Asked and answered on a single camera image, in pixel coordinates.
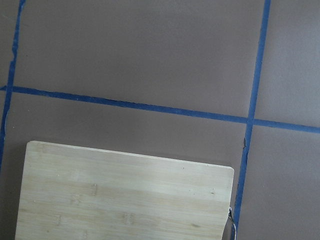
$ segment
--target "light wood board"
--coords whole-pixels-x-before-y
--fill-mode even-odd
[[[221,240],[233,175],[226,166],[31,141],[15,239]]]

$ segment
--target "gray floor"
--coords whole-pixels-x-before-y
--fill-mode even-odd
[[[26,0],[0,91],[0,239],[14,239],[31,140],[231,166],[232,207],[246,174],[238,240],[318,239],[320,2],[272,0],[254,108],[264,3]],[[0,87],[18,6],[0,2]]]

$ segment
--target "wooden board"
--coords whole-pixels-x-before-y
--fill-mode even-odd
[[[221,240],[233,174],[226,166],[31,141],[15,239]]]

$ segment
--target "blue painter's tape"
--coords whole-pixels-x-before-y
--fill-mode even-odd
[[[320,127],[315,127],[315,126],[305,126],[305,125],[299,125],[299,124],[292,124],[292,123],[285,123],[285,122],[278,122],[278,121],[268,121],[268,120],[261,120],[261,119],[255,119],[253,124],[257,126],[263,126],[263,127],[288,129],[293,131],[320,134]]]
[[[263,58],[264,58],[264,51],[265,51],[265,44],[266,44],[270,5],[271,5],[271,0],[264,1],[258,51],[257,51],[257,56],[256,56],[256,61],[255,61],[255,69],[254,69],[254,76],[253,76],[253,83],[252,83],[252,90],[251,90],[251,98],[250,98],[250,105],[249,105],[249,111],[248,111],[248,120],[247,120],[247,125],[246,125],[246,130],[245,130],[245,147],[242,151],[241,165],[240,165],[240,172],[239,172],[239,179],[238,179],[238,187],[237,187],[236,197],[235,197],[233,219],[234,219],[234,223],[235,223],[236,227],[239,226],[242,197],[243,197],[243,193],[244,193],[246,171],[247,171],[248,153],[250,150],[251,136],[252,136],[252,130],[253,130],[253,126],[254,126],[254,118],[255,118],[255,111],[256,111],[257,98],[258,98],[260,75],[261,75],[262,62],[263,62]]]
[[[16,18],[16,23],[15,23],[13,44],[12,44],[13,59],[10,62],[8,81],[5,88],[5,99],[4,99],[4,106],[3,106],[3,112],[2,112],[1,129],[0,129],[0,170],[2,165],[2,158],[4,155],[4,146],[5,146],[5,138],[6,138],[6,122],[7,122],[7,116],[8,116],[8,112],[11,104],[12,89],[14,86],[14,78],[15,78],[16,63],[17,63],[17,56],[18,56],[21,12],[24,8],[25,3],[26,3],[26,0],[20,0],[20,3],[19,3],[18,14]]]
[[[224,115],[224,114],[204,112],[204,111],[193,111],[188,109],[174,108],[174,107],[168,107],[168,106],[149,105],[144,103],[135,103],[135,102],[128,102],[128,101],[118,101],[118,100],[106,99],[102,97],[76,95],[76,94],[70,94],[70,93],[64,93],[64,92],[43,91],[43,90],[38,90],[34,88],[27,88],[27,87],[20,87],[20,86],[14,86],[13,92],[38,95],[38,96],[46,96],[46,97],[58,98],[58,99],[74,100],[74,101],[94,103],[94,104],[110,105],[110,106],[130,108],[130,109],[140,109],[140,110],[167,113],[167,114],[176,114],[176,115],[190,116],[190,117],[196,117],[196,118],[215,119],[215,120],[228,121],[228,122],[241,123],[241,124],[245,124],[247,122],[247,118],[241,117],[241,116]]]

